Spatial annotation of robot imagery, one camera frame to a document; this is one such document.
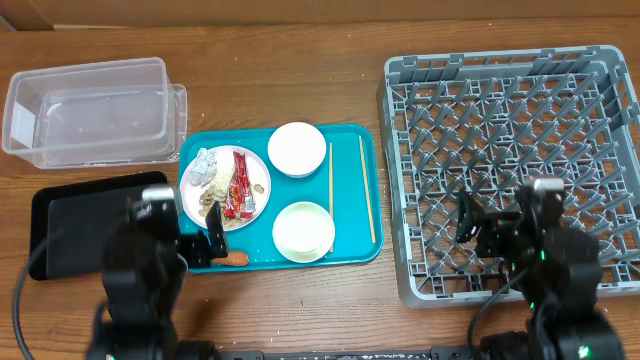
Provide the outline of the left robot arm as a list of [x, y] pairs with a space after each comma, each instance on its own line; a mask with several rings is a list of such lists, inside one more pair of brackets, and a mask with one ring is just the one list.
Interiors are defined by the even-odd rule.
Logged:
[[180, 230], [180, 194], [170, 185], [145, 188], [126, 210], [104, 246], [106, 301], [96, 310], [85, 357], [219, 359], [210, 341], [178, 339], [172, 311], [189, 269], [229, 255], [222, 205], [216, 201], [206, 213], [206, 231], [191, 234]]

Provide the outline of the light green cup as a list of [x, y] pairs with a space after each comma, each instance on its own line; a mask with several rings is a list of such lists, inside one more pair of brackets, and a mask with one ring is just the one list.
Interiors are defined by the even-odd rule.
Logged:
[[278, 252], [295, 263], [312, 263], [334, 244], [336, 227], [327, 210], [312, 202], [296, 202], [275, 218], [273, 242]]

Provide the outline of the white tissue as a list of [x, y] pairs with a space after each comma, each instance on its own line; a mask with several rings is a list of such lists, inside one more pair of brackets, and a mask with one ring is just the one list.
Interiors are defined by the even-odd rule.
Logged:
[[217, 173], [217, 158], [214, 149], [201, 148], [192, 161], [189, 171], [189, 183], [192, 186], [205, 186]]

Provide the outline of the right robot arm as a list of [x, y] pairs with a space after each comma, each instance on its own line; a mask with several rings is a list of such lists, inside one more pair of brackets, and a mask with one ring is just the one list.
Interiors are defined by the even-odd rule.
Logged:
[[557, 177], [530, 177], [515, 192], [516, 212], [485, 211], [459, 191], [459, 243], [475, 241], [479, 257], [500, 258], [508, 281], [472, 318], [479, 319], [510, 289], [532, 311], [523, 331], [485, 336], [468, 346], [474, 359], [622, 359], [620, 338], [596, 308], [603, 276], [598, 241], [562, 224], [566, 192]]

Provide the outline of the pink bowl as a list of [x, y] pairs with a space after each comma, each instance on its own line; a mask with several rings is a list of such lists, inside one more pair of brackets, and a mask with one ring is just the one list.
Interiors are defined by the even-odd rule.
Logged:
[[278, 127], [267, 145], [272, 165], [292, 178], [303, 178], [315, 172], [327, 153], [325, 137], [315, 126], [291, 122]]

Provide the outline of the red snack wrapper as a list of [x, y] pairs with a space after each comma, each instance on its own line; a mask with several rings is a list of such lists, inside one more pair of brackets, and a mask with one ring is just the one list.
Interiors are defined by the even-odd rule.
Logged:
[[233, 152], [234, 173], [228, 188], [224, 216], [227, 219], [250, 220], [254, 216], [255, 202], [248, 177], [246, 157]]

